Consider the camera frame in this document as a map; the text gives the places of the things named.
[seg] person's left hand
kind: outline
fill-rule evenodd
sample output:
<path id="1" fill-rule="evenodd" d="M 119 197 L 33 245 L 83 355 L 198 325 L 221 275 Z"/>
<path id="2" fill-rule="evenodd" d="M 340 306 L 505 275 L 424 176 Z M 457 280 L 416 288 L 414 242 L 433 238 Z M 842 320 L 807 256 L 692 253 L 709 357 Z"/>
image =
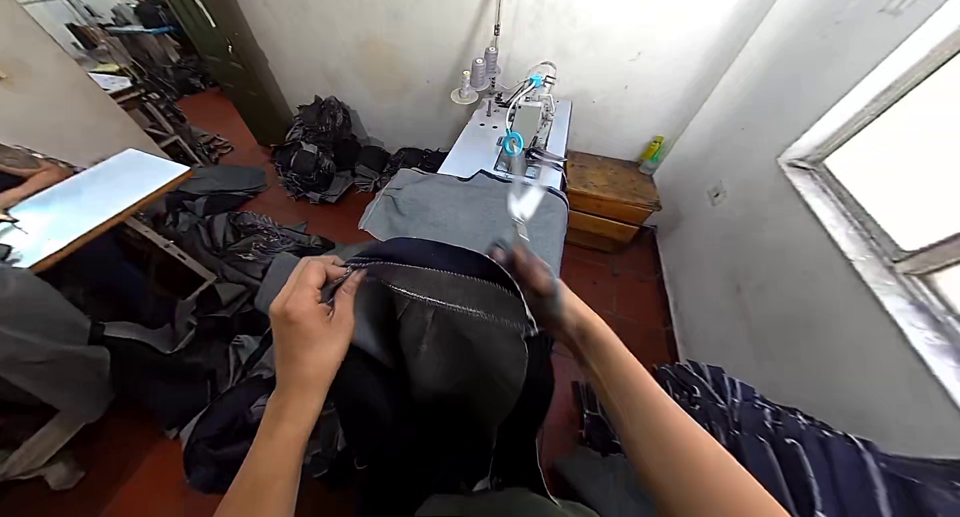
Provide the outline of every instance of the person's left hand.
<path id="1" fill-rule="evenodd" d="M 330 307 L 320 289 L 347 273 L 341 264 L 336 256 L 304 258 L 270 304 L 277 392 L 323 404 L 354 337 L 354 296 L 366 274 L 350 275 Z"/>

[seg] wooden cabinet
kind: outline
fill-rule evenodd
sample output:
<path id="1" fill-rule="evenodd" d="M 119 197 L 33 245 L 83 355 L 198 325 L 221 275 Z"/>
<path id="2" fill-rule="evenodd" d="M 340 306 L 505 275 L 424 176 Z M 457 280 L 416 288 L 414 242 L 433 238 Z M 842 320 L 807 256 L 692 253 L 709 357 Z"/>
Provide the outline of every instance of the wooden cabinet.
<path id="1" fill-rule="evenodd" d="M 567 152 L 566 178 L 566 240 L 574 245 L 615 251 L 661 208 L 653 179 L 641 174 L 635 162 Z"/>

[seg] bright window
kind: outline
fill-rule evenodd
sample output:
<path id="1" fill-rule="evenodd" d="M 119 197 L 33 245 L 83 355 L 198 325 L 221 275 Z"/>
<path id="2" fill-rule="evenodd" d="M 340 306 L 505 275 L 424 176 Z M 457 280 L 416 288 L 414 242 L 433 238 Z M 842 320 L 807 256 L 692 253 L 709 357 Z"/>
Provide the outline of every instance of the bright window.
<path id="1" fill-rule="evenodd" d="M 960 405 L 960 0 L 779 159 Z"/>

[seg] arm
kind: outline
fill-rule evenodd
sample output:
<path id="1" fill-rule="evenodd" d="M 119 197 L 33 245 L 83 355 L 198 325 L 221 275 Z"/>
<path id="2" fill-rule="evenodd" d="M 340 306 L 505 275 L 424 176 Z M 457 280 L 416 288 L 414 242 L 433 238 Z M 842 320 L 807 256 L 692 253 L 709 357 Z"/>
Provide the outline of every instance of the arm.
<path id="1" fill-rule="evenodd" d="M 9 209 L 72 175 L 68 168 L 26 151 L 6 146 L 0 150 L 0 172 L 27 179 L 18 187 L 0 192 L 0 209 Z"/>
<path id="2" fill-rule="evenodd" d="M 506 260 L 505 253 L 491 253 Z M 782 516 L 786 511 L 660 388 L 612 329 L 524 249 L 512 264 L 536 315 L 570 348 L 609 412 L 657 506 L 678 516 Z"/>
<path id="3" fill-rule="evenodd" d="M 294 514 L 307 439 L 354 336 L 354 294 L 364 277 L 351 275 L 330 308 L 319 302 L 320 288 L 347 272 L 334 263 L 304 258 L 270 304 L 276 388 L 215 517 Z"/>

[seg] plastic bottle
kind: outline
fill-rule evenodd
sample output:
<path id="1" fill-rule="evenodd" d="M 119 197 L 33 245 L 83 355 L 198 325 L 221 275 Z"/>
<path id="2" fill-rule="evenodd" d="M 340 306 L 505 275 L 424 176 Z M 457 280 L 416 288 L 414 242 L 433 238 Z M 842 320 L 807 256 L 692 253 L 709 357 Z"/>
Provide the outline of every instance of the plastic bottle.
<path id="1" fill-rule="evenodd" d="M 661 150 L 664 148 L 664 137 L 655 136 L 647 149 L 640 156 L 640 172 L 647 176 L 653 176 L 654 172 L 660 166 Z"/>

